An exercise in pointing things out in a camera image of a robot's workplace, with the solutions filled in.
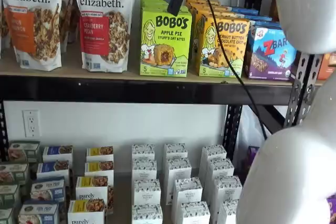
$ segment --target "bobo's peanut butter chocolate chip box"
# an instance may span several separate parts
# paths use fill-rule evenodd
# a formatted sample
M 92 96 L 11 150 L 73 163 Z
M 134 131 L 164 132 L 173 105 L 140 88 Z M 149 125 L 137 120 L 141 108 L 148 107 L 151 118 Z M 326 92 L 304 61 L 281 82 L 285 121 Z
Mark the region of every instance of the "bobo's peanut butter chocolate chip box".
M 226 55 L 239 76 L 242 75 L 249 21 L 217 16 L 220 38 Z M 224 57 L 211 15 L 203 15 L 199 24 L 196 71 L 199 76 L 235 78 Z
M 140 75 L 186 77 L 191 24 L 189 12 L 143 8 Z

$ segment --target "granola clusters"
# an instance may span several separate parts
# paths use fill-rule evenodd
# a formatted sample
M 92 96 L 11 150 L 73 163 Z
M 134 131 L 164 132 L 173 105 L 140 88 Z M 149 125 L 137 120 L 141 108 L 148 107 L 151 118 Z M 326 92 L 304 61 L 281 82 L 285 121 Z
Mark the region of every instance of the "granola clusters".
M 128 51 L 128 22 L 120 12 L 109 12 L 109 54 L 101 57 L 108 63 L 119 63 Z

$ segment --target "cartoon woman illustration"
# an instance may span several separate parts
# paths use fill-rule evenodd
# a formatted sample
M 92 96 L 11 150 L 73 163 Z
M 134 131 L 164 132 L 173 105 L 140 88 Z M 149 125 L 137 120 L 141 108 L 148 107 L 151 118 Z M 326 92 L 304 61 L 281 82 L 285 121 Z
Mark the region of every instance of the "cartoon woman illustration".
M 154 47 L 155 41 L 155 25 L 151 20 L 147 20 L 142 29 L 141 37 L 141 58 L 143 62 L 155 64 Z
M 202 49 L 202 60 L 208 58 L 209 55 L 213 55 L 216 49 L 215 45 L 216 29 L 214 26 L 210 26 L 205 32 L 205 39 Z

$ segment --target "blue snack box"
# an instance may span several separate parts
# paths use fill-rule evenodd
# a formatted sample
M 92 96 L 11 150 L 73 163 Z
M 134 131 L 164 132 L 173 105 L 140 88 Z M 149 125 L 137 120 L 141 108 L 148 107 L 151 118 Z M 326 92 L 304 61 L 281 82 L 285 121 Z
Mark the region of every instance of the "blue snack box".
M 245 70 L 250 79 L 287 81 L 296 49 L 277 27 L 251 26 Z

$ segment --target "shelf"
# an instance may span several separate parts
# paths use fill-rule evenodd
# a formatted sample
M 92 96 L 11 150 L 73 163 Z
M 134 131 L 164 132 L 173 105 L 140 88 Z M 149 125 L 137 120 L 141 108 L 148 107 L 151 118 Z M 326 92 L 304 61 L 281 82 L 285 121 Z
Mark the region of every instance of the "shelf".
M 82 69 L 78 45 L 69 45 L 62 68 L 51 72 L 21 69 L 13 50 L 0 60 L 0 92 L 4 100 L 250 104 L 235 78 L 199 77 L 189 67 L 186 78 L 139 75 L 139 61 L 130 53 L 124 73 L 89 72 Z M 283 81 L 248 80 L 242 77 L 257 104 L 287 105 L 292 85 Z

